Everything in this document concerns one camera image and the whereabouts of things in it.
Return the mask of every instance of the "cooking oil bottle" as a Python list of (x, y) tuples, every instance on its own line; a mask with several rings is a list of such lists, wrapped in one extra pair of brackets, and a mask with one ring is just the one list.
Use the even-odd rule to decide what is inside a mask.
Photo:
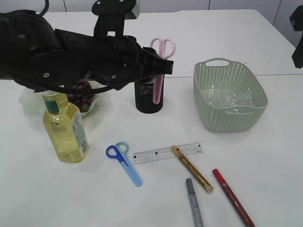
[(79, 108), (69, 103), (66, 94), (53, 91), (42, 95), (46, 111), (43, 124), (62, 162), (80, 162), (88, 142)]

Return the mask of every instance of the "basket handle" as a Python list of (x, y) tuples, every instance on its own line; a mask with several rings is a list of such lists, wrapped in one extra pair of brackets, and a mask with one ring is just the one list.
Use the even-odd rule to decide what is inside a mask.
[(223, 65), (221, 67), (227, 67), (230, 65), (230, 63), (232, 63), (232, 61), (228, 60), (228, 59), (225, 59), (225, 58), (212, 58), (212, 59), (209, 59), (205, 62), (202, 62), (206, 67), (218, 67), (218, 66), (207, 66), (206, 64), (209, 63), (209, 62), (212, 62), (212, 61), (226, 61), (228, 62), (229, 64), (228, 65)]
[(248, 114), (254, 114), (257, 111), (257, 109), (258, 108), (253, 106), (236, 106), (225, 110), (225, 113), (228, 115), (248, 115)]

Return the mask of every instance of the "red marker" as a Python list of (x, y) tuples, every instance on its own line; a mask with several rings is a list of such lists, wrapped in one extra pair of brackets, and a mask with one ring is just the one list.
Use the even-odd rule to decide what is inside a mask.
[(214, 169), (213, 173), (214, 173), (214, 176), (217, 178), (217, 181), (221, 185), (223, 191), (225, 192), (226, 196), (228, 197), (230, 202), (233, 204), (233, 207), (236, 209), (239, 216), (243, 220), (245, 226), (255, 227), (254, 223), (252, 222), (252, 220), (250, 219), (250, 217), (246, 213), (245, 209), (242, 207), (241, 203), (239, 202), (239, 200), (237, 199), (235, 194), (232, 192), (232, 190), (229, 187), (229, 185), (227, 184), (227, 182), (224, 180), (222, 175), (219, 173), (219, 171), (217, 169)]

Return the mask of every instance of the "pink scissors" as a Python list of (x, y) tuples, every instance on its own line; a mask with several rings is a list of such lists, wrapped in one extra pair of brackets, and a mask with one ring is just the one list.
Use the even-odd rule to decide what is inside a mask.
[[(151, 48), (153, 47), (153, 45), (156, 41), (159, 41), (159, 53), (158, 53), (159, 57), (167, 60), (168, 58), (170, 58), (171, 56), (174, 55), (174, 53), (176, 51), (176, 44), (174, 41), (172, 41), (171, 39), (163, 40), (161, 38), (154, 38), (151, 41)], [(170, 42), (172, 44), (172, 51), (169, 55), (166, 55), (166, 53), (165, 53), (167, 42)], [(159, 104), (159, 102), (160, 102), (162, 86), (163, 86), (163, 78), (164, 78), (164, 74), (159, 75), (155, 78), (154, 88), (153, 88), (153, 97), (152, 97), (152, 101), (155, 104)]]

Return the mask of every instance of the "robotic arm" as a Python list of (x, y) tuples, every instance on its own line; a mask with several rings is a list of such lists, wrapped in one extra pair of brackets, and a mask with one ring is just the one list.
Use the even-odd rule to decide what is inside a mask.
[[(303, 31), (303, 6), (299, 6), (290, 16), (291, 24), (296, 32)], [(296, 68), (303, 67), (303, 36), (292, 55)]]
[[(98, 16), (94, 36), (53, 30), (42, 17), (48, 10), (45, 2), (40, 14), (31, 10), (0, 14), (0, 79), (13, 79), (37, 92), (94, 94), (172, 74), (172, 61), (123, 35), (125, 19), (140, 14), (136, 0), (97, 1), (92, 7)], [(116, 35), (108, 36), (109, 31)], [(61, 87), (83, 78), (106, 87), (91, 91)]]

